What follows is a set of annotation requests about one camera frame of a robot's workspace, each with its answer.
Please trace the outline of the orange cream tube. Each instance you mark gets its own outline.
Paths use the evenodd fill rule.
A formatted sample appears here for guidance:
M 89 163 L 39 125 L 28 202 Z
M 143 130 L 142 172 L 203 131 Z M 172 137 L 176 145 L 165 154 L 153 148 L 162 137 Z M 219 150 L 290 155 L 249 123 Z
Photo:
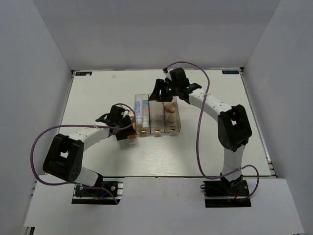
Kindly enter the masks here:
M 128 136 L 128 142 L 130 145 L 134 145 L 136 142 L 136 128 L 135 124 L 133 124 L 134 133 Z

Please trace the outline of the beige makeup sponge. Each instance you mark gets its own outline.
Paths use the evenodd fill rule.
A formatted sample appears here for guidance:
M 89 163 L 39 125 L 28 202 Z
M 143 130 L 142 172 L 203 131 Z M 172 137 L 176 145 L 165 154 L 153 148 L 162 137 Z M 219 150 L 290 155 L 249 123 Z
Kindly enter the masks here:
M 169 123 L 174 123 L 176 121 L 176 115 L 174 113 L 170 113 L 168 118 L 167 118 L 167 121 Z
M 173 104 L 166 105 L 164 108 L 170 113 L 174 113 L 176 111 L 176 108 Z

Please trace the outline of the teal pink gradient tube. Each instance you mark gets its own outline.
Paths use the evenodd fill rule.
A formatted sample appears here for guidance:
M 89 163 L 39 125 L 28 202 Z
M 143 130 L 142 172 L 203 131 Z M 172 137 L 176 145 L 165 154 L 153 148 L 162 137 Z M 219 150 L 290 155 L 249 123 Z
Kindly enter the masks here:
M 149 114 L 149 101 L 143 101 L 143 128 L 149 128 L 150 114 Z

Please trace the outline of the clear white cosmetic tube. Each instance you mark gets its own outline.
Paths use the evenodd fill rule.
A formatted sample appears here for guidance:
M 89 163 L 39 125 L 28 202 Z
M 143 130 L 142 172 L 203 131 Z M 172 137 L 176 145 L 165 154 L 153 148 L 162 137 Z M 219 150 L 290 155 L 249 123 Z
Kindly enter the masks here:
M 142 127 L 143 124 L 143 100 L 136 99 L 135 101 L 135 121 L 138 127 Z

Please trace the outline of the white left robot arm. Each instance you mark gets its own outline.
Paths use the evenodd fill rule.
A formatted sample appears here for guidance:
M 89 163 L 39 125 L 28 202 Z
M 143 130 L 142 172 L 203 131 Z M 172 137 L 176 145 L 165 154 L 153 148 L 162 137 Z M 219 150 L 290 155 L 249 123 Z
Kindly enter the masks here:
M 57 134 L 48 150 L 43 171 L 67 183 L 87 186 L 92 195 L 103 191 L 103 176 L 83 167 L 84 152 L 111 136 L 118 141 L 135 133 L 132 119 L 122 105 L 113 105 L 108 114 L 97 118 L 92 125 L 79 125 L 74 134 Z

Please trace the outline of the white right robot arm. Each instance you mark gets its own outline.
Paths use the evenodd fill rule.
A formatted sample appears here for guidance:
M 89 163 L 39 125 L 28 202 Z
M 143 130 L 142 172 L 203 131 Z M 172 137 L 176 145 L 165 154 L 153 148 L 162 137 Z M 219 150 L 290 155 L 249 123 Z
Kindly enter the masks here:
M 219 179 L 221 190 L 233 195 L 242 181 L 242 158 L 252 129 L 242 105 L 231 106 L 209 94 L 197 83 L 190 83 L 183 68 L 164 69 L 165 79 L 157 79 L 149 99 L 171 102 L 175 96 L 199 108 L 200 114 L 208 114 L 217 122 L 218 140 L 224 148 L 224 163 Z

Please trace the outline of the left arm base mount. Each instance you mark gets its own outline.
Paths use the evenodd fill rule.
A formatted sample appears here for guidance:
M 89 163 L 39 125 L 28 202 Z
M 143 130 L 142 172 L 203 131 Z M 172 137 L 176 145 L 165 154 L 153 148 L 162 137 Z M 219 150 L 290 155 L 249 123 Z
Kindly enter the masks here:
M 117 205 L 122 197 L 124 178 L 103 178 L 100 189 L 88 189 L 76 185 L 72 204 L 80 205 Z

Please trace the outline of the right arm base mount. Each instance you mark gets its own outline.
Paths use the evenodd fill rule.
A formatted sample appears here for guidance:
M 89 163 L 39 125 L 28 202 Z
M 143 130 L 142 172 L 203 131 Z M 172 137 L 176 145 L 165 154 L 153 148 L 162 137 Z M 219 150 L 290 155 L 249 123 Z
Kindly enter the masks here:
M 234 181 L 221 178 L 217 181 L 203 181 L 200 189 L 204 192 L 206 208 L 248 208 L 251 207 L 247 181 L 241 175 Z

